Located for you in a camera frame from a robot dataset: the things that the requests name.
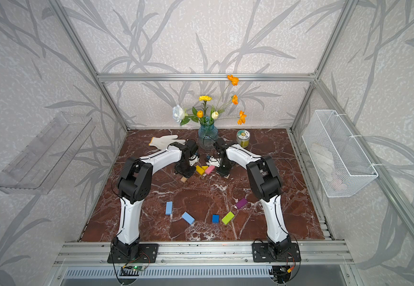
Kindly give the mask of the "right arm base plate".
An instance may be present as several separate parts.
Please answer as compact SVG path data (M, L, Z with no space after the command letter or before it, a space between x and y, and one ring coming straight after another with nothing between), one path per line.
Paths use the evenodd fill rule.
M284 250L278 253L269 243L254 241L252 243L252 255L253 261L256 263L299 263L302 260L298 243L291 243L289 246L284 246Z

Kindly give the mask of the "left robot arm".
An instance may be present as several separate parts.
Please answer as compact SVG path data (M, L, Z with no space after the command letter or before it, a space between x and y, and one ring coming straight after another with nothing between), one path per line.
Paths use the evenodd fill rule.
M117 236L112 245L122 254L136 256L140 241L139 221L141 206L148 196L153 174L170 164L175 172L185 178L191 177L196 167L190 159L197 153L198 146L192 139L186 143L171 143L166 149L140 158L126 160L117 182L118 196L121 199L121 217Z

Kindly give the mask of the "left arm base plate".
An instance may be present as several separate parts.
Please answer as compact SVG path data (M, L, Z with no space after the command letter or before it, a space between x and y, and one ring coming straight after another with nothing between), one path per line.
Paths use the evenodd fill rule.
M112 244L108 263L155 263L158 255L158 244Z

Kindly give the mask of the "pink rectangular block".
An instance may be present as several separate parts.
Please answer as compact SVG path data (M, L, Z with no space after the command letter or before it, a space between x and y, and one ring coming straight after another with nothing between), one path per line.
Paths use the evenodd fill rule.
M215 170L216 166L214 165L210 165L206 170L205 173L206 174L211 174L214 170Z

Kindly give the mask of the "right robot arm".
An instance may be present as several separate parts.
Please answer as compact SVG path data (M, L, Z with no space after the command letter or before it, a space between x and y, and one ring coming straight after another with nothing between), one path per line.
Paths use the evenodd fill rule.
M215 141L214 147L220 160L217 172L221 176L230 174L233 163L246 169L250 189L265 213L269 246L277 253L290 249L292 241L281 209L283 183L272 157L251 153L240 144L222 138Z

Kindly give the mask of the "yellow rectangular block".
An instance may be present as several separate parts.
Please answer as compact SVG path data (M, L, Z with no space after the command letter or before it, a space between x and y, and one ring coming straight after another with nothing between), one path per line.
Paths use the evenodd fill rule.
M201 176L205 174L205 170L201 166L196 166L196 172Z

